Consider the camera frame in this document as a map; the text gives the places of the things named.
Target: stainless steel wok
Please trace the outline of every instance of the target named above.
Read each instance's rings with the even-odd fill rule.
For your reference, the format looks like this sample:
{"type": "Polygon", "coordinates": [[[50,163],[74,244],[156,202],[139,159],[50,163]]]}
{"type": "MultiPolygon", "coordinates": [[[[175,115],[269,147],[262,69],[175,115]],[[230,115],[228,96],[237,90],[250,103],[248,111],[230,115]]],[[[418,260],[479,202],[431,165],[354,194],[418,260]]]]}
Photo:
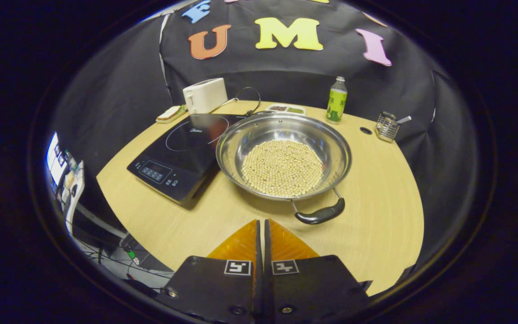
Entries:
{"type": "Polygon", "coordinates": [[[345,208],[345,200],[335,186],[351,168],[351,150],[342,135],[317,119],[291,113],[253,115],[229,127],[219,138],[215,152],[221,170],[231,181],[263,198],[291,201],[295,217],[306,224],[320,224],[333,219],[345,208]],[[273,196],[253,189],[243,179],[243,160],[256,145],[272,140],[290,140],[310,146],[323,163],[323,176],[319,184],[296,197],[273,196]],[[294,200],[307,199],[329,189],[333,189],[339,197],[335,205],[312,214],[297,211],[294,200]]]}

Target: white toaster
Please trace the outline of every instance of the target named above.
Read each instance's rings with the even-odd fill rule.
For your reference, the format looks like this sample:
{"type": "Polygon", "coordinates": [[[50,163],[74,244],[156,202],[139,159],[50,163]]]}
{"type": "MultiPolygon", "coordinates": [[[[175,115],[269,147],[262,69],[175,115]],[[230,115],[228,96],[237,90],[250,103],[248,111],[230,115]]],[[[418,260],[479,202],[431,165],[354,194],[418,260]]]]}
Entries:
{"type": "Polygon", "coordinates": [[[227,101],[223,78],[205,80],[183,89],[189,113],[210,113],[227,101]]]}

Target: black wok handle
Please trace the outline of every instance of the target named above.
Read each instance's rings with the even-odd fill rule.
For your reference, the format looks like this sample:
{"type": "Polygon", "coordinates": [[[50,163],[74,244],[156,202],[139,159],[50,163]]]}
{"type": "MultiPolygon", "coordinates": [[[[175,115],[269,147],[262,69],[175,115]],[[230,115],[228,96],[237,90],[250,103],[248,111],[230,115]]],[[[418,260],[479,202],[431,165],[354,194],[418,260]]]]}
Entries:
{"type": "Polygon", "coordinates": [[[293,205],[293,209],[295,210],[295,217],[296,219],[302,221],[305,224],[315,225],[324,223],[328,220],[332,220],[333,218],[339,216],[341,213],[343,213],[343,210],[345,209],[345,199],[339,195],[337,190],[333,188],[333,191],[337,194],[339,197],[339,200],[337,203],[331,207],[325,207],[321,208],[318,211],[315,211],[311,214],[304,214],[299,211],[297,211],[297,208],[295,207],[295,203],[291,201],[291,204],[293,205]]]}

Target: computer screen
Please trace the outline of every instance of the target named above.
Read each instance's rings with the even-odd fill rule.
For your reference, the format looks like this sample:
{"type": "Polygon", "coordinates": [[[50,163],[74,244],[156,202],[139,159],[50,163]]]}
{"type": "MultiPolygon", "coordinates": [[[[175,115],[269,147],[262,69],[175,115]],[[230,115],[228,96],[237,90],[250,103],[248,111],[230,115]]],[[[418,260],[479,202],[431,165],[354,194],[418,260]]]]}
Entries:
{"type": "Polygon", "coordinates": [[[51,138],[49,148],[47,149],[46,160],[47,168],[49,168],[49,171],[51,172],[51,178],[54,182],[51,184],[51,189],[53,189],[55,192],[67,167],[65,156],[59,147],[59,138],[57,137],[57,133],[54,133],[53,137],[51,138]]]}

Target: bottle label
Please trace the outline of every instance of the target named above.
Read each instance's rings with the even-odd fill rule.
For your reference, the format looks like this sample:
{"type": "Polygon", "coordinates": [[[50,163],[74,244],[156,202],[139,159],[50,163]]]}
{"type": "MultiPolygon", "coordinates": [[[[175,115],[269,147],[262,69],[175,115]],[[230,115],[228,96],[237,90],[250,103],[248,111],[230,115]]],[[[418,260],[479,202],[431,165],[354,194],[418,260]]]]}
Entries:
{"type": "Polygon", "coordinates": [[[347,101],[347,92],[332,89],[329,93],[329,103],[327,104],[327,119],[333,122],[341,121],[343,110],[347,101]]]}

